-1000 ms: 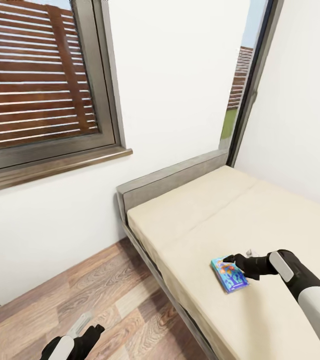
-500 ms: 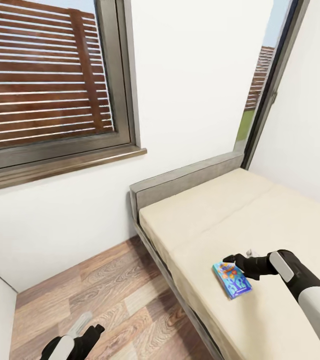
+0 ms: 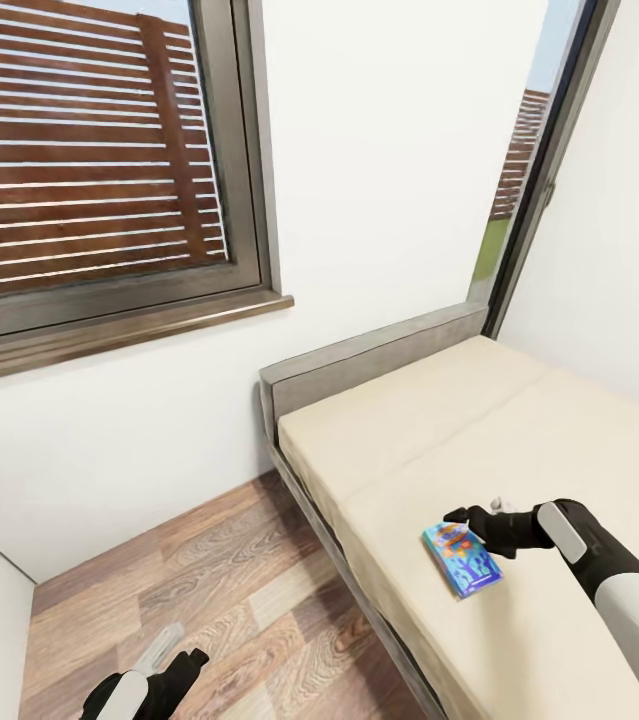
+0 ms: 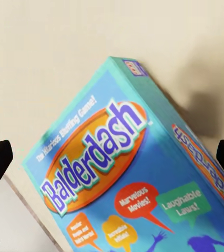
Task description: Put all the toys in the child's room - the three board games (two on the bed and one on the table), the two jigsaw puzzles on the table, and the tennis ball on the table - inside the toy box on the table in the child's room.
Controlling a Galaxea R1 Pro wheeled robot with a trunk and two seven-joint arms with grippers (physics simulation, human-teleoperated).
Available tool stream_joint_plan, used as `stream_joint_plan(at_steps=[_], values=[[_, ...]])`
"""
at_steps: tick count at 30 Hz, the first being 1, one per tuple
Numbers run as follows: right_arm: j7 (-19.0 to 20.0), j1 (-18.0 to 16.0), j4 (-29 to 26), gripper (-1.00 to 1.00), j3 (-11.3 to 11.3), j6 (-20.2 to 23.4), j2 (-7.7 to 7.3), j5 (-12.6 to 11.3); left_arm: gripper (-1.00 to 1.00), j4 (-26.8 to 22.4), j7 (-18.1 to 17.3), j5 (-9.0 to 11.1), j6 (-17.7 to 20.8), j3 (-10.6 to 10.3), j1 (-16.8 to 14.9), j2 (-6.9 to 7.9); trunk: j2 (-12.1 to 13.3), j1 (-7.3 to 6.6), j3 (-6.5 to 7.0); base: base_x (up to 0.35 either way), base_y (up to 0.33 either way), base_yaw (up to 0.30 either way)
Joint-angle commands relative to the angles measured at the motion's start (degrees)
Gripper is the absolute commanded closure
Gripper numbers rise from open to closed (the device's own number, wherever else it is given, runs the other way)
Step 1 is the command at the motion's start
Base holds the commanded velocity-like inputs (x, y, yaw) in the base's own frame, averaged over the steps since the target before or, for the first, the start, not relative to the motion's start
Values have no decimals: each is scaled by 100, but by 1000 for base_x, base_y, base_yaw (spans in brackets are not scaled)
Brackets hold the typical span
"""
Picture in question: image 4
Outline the board game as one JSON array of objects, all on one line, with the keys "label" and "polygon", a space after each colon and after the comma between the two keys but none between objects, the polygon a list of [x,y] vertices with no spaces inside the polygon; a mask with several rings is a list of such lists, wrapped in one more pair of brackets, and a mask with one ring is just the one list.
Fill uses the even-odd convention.
[{"label": "board game", "polygon": [[98,67],[17,163],[69,248],[224,252],[224,172],[135,59]]}]

